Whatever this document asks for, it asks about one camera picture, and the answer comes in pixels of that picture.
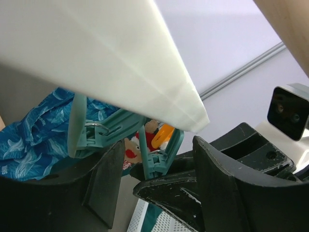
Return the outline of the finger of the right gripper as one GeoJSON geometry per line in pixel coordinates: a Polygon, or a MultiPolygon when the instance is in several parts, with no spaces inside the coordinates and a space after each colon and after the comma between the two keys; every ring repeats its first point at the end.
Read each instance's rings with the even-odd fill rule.
{"type": "Polygon", "coordinates": [[[130,175],[140,181],[134,196],[163,209],[193,232],[205,231],[192,154],[177,155],[164,176],[145,179],[141,163],[130,175]]]}

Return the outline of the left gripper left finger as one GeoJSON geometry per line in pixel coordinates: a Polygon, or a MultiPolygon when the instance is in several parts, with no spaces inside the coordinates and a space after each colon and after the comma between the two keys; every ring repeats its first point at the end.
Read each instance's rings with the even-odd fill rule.
{"type": "Polygon", "coordinates": [[[41,180],[0,179],[3,232],[106,232],[112,228],[124,162],[119,141],[41,180]]]}

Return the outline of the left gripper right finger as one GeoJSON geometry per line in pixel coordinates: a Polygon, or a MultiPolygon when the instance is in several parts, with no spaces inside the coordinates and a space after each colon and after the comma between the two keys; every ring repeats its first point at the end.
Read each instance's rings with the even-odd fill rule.
{"type": "Polygon", "coordinates": [[[308,183],[254,170],[198,136],[193,157],[206,231],[308,231],[308,183]]]}

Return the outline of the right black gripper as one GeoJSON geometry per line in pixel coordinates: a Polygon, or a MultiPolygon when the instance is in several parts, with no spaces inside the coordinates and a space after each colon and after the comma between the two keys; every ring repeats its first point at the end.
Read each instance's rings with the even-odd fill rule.
{"type": "Polygon", "coordinates": [[[301,181],[296,165],[269,139],[240,123],[209,144],[209,160],[239,181],[301,181]]]}

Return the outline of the blue patterned cloth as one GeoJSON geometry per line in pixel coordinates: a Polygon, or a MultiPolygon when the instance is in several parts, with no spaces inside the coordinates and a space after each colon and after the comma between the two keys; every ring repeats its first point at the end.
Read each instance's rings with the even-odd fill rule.
{"type": "Polygon", "coordinates": [[[74,93],[56,88],[21,120],[0,132],[0,175],[18,181],[42,179],[68,156],[74,93]]]}

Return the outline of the white round clip hanger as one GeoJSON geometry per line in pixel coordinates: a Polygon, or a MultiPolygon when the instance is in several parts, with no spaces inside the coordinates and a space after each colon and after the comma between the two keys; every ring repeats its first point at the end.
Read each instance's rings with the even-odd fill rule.
{"type": "Polygon", "coordinates": [[[3,0],[0,62],[83,99],[197,133],[209,118],[153,0],[3,0]]]}

